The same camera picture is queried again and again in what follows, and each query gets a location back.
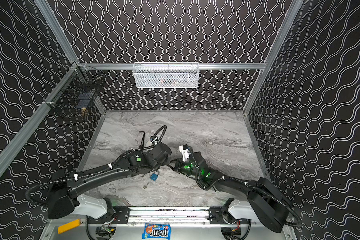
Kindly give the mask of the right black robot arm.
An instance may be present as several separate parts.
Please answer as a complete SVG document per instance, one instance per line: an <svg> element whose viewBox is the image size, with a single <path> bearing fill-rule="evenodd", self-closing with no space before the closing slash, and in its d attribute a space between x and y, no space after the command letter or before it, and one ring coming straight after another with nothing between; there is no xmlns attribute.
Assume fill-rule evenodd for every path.
<svg viewBox="0 0 360 240"><path fill-rule="evenodd" d="M204 191L224 192L237 201L247 201L263 226L275 233L280 233L284 226L302 226L291 202L266 178L253 181L228 176L210 168L200 152L190 153L186 159L171 160L170 168L195 179Z"/></svg>

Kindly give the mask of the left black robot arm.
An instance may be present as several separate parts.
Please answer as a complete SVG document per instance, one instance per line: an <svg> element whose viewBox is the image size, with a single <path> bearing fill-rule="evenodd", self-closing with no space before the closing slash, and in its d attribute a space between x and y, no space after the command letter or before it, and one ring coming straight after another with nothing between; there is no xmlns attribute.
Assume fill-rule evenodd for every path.
<svg viewBox="0 0 360 240"><path fill-rule="evenodd" d="M70 214L93 219L109 216L114 212L109 200L94 199L100 210L95 214L80 196L115 180L154 173L169 164L172 151L162 142L166 130L166 125L161 126L151 136L151 145L130 149L107 165L73 174L57 173L53 180L29 187L25 197L30 203L47 208L50 220Z"/></svg>

